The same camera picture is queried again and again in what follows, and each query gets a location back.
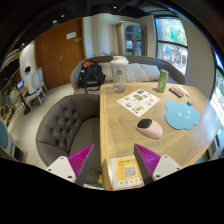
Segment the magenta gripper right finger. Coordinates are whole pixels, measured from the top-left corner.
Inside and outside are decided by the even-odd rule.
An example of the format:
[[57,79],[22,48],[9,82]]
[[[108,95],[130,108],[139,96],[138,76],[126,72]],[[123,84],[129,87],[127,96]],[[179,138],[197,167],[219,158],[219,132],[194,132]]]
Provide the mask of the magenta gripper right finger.
[[134,145],[134,155],[145,185],[182,169],[169,155],[160,156],[138,144]]

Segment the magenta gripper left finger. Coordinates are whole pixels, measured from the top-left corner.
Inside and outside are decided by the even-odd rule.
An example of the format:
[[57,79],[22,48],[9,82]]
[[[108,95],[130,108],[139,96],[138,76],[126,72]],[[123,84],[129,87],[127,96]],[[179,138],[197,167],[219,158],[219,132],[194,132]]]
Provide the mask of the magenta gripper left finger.
[[89,145],[69,157],[60,156],[46,170],[65,180],[83,186],[94,155],[94,145]]

